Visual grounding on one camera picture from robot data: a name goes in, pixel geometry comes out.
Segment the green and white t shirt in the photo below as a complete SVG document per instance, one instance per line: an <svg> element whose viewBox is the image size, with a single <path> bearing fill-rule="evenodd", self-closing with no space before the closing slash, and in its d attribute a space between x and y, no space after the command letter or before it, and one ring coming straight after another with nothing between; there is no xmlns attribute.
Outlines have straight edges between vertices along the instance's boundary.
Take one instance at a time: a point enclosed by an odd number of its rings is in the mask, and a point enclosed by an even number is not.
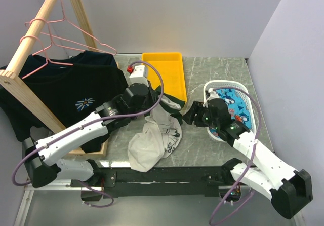
<svg viewBox="0 0 324 226"><path fill-rule="evenodd" d="M161 87L155 91L162 97L160 103L145 115L142 132L135 134L128 143L130 168L139 172L147 172L161 159L167 158L182 139L180 111L185 101L161 93Z"/></svg>

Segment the yellow plastic tray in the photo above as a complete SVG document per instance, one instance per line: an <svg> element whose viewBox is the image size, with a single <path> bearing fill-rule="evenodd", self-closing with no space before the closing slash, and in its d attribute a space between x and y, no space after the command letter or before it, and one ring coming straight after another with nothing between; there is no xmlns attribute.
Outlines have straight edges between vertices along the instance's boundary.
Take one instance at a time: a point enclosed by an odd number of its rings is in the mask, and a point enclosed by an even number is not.
<svg viewBox="0 0 324 226"><path fill-rule="evenodd" d="M145 52L141 59L159 72L165 93L187 102L183 58L180 52Z"/></svg>

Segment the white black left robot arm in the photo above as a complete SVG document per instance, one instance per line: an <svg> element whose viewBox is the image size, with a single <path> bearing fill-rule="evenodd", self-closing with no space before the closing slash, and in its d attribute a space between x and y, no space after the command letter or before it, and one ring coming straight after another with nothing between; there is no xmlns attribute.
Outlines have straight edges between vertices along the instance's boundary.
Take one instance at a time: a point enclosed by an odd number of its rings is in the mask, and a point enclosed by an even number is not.
<svg viewBox="0 0 324 226"><path fill-rule="evenodd" d="M100 169L93 160L65 160L70 151L97 138L110 134L130 123L133 117L153 110L161 101L150 85L134 83L123 94L103 103L80 122L69 128L35 141L31 137L22 143L23 164L34 188L40 188L57 178L84 181L96 186L101 179Z"/></svg>

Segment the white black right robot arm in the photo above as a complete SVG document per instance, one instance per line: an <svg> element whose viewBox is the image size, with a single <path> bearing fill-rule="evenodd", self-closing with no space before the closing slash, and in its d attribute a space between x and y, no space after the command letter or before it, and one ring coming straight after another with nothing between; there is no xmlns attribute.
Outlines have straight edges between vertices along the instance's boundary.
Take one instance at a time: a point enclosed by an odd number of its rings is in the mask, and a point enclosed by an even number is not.
<svg viewBox="0 0 324 226"><path fill-rule="evenodd" d="M226 184L239 181L248 185L268 198L286 219L293 218L312 201L311 175L277 157L246 125L231 117L222 99L211 99L206 104L195 101L183 120L190 125L215 129L223 141L254 164L251 167L238 159L226 162L221 173Z"/></svg>

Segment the black daisy t shirt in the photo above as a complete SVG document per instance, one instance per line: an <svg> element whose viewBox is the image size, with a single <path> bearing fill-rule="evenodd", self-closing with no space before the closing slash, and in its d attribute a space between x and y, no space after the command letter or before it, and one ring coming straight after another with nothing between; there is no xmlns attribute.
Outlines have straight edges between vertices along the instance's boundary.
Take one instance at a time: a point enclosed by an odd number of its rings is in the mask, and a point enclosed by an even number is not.
<svg viewBox="0 0 324 226"><path fill-rule="evenodd" d="M124 73L109 65L74 64L50 75L35 73L24 82L65 127L79 122L128 87ZM4 88L1 109L19 142L30 137L31 127L45 127Z"/></svg>

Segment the dark navy t shirt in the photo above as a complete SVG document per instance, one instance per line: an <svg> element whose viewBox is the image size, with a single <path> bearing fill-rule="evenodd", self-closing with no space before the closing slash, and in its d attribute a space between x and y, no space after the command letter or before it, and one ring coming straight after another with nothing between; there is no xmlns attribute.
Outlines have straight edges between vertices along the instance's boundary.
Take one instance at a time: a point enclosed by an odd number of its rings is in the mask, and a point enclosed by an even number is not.
<svg viewBox="0 0 324 226"><path fill-rule="evenodd" d="M100 53L94 51L80 52L76 56L72 56L68 59L51 59L56 62L65 63L78 63L78 64L91 64L91 65L107 65L117 67L116 60L113 55L107 53ZM45 57L41 55L29 55L23 66L23 68L36 69L45 63Z"/></svg>

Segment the blue shark print cloth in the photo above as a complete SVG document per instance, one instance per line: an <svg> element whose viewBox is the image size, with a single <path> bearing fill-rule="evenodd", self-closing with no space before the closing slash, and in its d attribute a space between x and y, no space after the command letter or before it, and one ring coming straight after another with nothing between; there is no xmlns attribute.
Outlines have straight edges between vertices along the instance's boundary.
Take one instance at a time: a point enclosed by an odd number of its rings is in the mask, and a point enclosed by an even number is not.
<svg viewBox="0 0 324 226"><path fill-rule="evenodd" d="M253 128L252 116L248 106L241 97L242 92L235 89L223 88L213 91L213 94L225 101L228 106L228 112L233 119L241 121L250 129Z"/></svg>

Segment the white plastic basket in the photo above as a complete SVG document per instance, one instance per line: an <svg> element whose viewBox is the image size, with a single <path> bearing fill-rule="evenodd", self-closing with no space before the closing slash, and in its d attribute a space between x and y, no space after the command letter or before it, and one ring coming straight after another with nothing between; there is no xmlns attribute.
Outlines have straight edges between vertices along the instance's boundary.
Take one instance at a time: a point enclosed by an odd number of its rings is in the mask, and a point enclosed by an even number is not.
<svg viewBox="0 0 324 226"><path fill-rule="evenodd" d="M254 112L253 112L251 100L247 96L248 90L243 84L236 82L236 81L211 80L211 81L208 81L207 83L205 83L205 85L204 85L204 88L203 88L204 97L205 97L205 90L208 90L209 88L213 88L215 91L223 89L223 88L230 88L230 89L235 89L237 91L242 92L241 97L243 98L244 102L248 106L248 109L252 116L253 128L250 130L254 133L256 132L257 128L256 128L256 123L255 123Z"/></svg>

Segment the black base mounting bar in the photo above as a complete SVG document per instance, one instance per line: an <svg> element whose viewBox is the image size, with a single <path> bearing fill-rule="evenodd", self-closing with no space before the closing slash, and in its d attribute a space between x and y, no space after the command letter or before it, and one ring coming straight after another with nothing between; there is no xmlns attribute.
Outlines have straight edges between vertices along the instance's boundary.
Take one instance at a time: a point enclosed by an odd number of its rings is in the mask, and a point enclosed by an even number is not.
<svg viewBox="0 0 324 226"><path fill-rule="evenodd" d="M234 179L221 166L161 167L148 172L130 168L102 168L103 178L93 188L103 188L114 198L130 196L204 195L218 197L219 189Z"/></svg>

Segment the wooden clothes rack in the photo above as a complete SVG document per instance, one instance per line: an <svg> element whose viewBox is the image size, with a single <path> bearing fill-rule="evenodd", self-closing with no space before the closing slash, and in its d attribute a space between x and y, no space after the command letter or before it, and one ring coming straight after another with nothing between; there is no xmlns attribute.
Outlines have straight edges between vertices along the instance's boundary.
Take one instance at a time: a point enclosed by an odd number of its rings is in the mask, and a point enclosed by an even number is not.
<svg viewBox="0 0 324 226"><path fill-rule="evenodd" d="M11 93L22 105L32 112L42 121L51 131L57 133L62 131L64 125L54 116L46 105L30 90L30 88L19 77L25 61L30 54L36 41L39 41L39 34L57 0L45 0L35 19L30 23L29 29L24 37L21 38L18 49L12 57L5 70L1 70L1 85ZM89 50L97 51L99 42L94 36L90 27L81 0L70 0L75 16L78 21L77 29L81 30Z"/></svg>

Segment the aluminium rail frame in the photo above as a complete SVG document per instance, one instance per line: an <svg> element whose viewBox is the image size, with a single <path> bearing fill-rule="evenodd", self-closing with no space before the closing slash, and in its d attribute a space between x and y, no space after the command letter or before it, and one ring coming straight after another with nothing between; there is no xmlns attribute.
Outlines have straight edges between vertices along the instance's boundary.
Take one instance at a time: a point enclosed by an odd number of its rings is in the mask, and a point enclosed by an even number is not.
<svg viewBox="0 0 324 226"><path fill-rule="evenodd" d="M45 189L24 189L14 225L105 225L104 209L82 203L84 187L56 183Z"/></svg>

